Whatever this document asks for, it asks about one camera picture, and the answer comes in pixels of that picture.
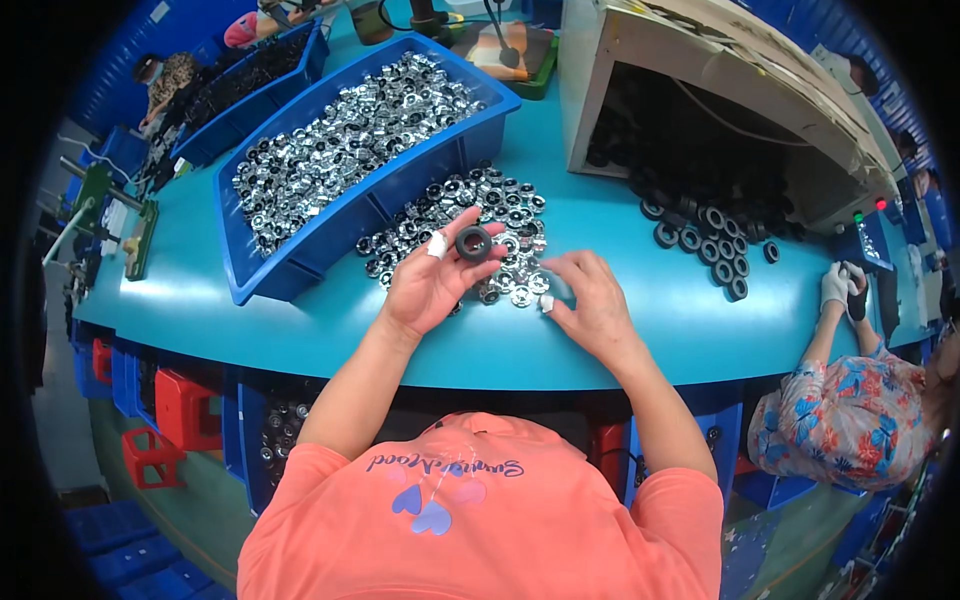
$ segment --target orange cloth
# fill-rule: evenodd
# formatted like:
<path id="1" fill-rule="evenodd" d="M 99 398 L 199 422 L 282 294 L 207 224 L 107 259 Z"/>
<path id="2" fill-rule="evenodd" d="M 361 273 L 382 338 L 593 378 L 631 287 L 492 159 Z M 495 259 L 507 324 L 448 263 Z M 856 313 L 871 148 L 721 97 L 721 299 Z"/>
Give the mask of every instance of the orange cloth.
<path id="1" fill-rule="evenodd" d="M 450 415 L 348 461 L 290 452 L 240 552 L 240 600 L 716 598 L 723 499 L 669 468 L 632 510 L 557 433 Z"/>

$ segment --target pink shirt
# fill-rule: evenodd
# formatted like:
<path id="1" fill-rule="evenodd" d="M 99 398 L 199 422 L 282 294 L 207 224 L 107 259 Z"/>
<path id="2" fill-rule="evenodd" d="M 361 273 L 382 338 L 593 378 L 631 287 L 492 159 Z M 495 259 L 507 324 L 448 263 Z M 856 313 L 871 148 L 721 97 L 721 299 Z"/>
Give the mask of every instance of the pink shirt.
<path id="1" fill-rule="evenodd" d="M 628 512 L 550 429 L 442 425 L 353 462 L 295 447 L 240 552 L 238 597 L 719 596 L 723 498 L 703 473 L 654 473 Z"/>

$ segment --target teal table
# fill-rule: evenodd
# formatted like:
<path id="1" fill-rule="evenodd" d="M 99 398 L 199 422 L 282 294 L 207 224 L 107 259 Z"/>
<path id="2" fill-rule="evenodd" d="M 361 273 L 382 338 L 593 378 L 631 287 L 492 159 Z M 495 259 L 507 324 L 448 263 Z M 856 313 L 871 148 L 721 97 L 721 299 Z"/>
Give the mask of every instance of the teal table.
<path id="1" fill-rule="evenodd" d="M 393 6 L 391 11 L 399 12 Z M 395 19 L 406 22 L 403 14 Z M 327 72 L 366 50 L 348 15 L 339 14 Z M 623 180 L 564 170 L 560 123 L 555 77 L 545 100 L 524 102 L 508 117 L 503 150 L 494 157 L 508 177 L 532 182 L 547 200 L 546 254 L 586 248 L 607 258 L 636 330 L 675 385 L 793 370 L 813 333 L 828 250 L 778 241 L 782 259 L 770 265 L 759 246 L 750 247 L 749 297 L 730 302 L 694 255 L 656 245 L 653 224 Z M 157 348 L 330 377 L 356 348 L 385 294 L 364 274 L 364 259 L 348 255 L 326 281 L 292 302 L 253 297 L 235 306 L 212 199 L 213 175 L 226 159 L 171 181 L 157 194 L 160 216 L 146 278 L 127 281 L 123 256 L 105 258 L 95 289 L 74 316 Z M 127 223 L 125 234 L 132 227 Z M 833 350 L 834 357 L 856 353 L 846 322 Z M 402 382 L 492 390 L 618 387 L 547 317 L 506 299 L 491 306 L 465 301 L 460 315 L 426 336 Z"/>

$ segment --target face mask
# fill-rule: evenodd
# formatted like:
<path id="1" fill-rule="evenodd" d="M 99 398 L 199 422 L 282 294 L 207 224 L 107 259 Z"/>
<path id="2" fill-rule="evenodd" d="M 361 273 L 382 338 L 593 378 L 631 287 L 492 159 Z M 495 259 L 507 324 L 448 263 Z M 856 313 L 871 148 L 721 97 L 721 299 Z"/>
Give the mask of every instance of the face mask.
<path id="1" fill-rule="evenodd" d="M 147 82 L 147 86 L 153 85 L 156 82 L 156 80 L 160 79 L 160 75 L 162 74 L 163 74 L 163 63 L 161 62 L 156 66 L 156 70 L 154 71 L 154 76 L 151 77 L 150 80 Z"/>

